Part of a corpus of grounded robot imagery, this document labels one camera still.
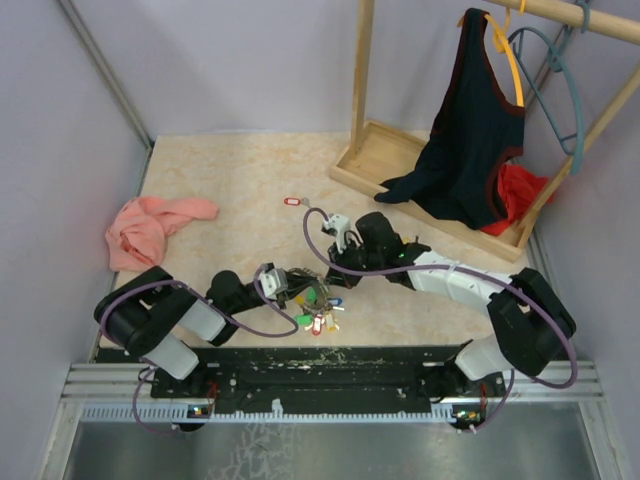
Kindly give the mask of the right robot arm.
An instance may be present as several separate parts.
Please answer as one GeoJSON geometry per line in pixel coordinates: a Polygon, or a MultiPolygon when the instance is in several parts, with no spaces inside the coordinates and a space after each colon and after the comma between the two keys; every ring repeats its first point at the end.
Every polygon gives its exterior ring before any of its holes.
{"type": "Polygon", "coordinates": [[[447,297],[490,320],[492,334],[463,345],[446,372],[448,387],[458,395],[470,395],[482,378],[507,369],[539,375],[576,332],[549,283],[529,267],[501,274],[455,262],[419,241],[403,241],[380,212],[356,223],[331,214],[322,231],[334,239],[329,283],[353,288],[364,277],[381,276],[412,291],[447,297]]]}

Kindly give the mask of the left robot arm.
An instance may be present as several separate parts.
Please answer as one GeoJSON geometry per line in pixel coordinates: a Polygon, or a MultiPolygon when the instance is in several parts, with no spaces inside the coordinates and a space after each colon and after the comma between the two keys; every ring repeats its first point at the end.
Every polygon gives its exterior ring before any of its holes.
{"type": "Polygon", "coordinates": [[[152,267],[104,297],[94,319],[103,337],[165,371],[176,389],[194,397],[206,389],[208,373],[198,366],[200,360],[191,347],[174,335],[176,326],[221,346],[242,327],[235,314],[262,306],[281,313],[287,301],[314,281],[300,269],[286,271],[269,263],[249,283],[223,270],[200,295],[163,268],[152,267]]]}

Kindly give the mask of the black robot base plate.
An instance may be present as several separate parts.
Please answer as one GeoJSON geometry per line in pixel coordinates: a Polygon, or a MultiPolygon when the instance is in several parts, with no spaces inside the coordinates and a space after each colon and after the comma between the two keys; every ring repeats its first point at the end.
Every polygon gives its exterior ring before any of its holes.
{"type": "Polygon", "coordinates": [[[151,396],[203,400],[210,415],[282,413],[296,419],[431,414],[448,399],[469,400],[468,419],[483,420],[489,401],[506,392],[493,373],[481,380],[454,368],[456,346],[197,349],[184,380],[158,371],[151,396]]]}

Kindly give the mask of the large keyring with coloured tags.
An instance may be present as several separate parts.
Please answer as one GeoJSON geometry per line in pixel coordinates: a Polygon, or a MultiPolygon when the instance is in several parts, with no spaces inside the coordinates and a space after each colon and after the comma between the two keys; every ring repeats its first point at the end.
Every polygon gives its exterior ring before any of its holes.
{"type": "Polygon", "coordinates": [[[333,296],[321,275],[308,268],[292,268],[286,271],[286,279],[286,293],[301,309],[294,319],[304,331],[319,336],[341,329],[336,313],[344,310],[342,300],[333,296]]]}

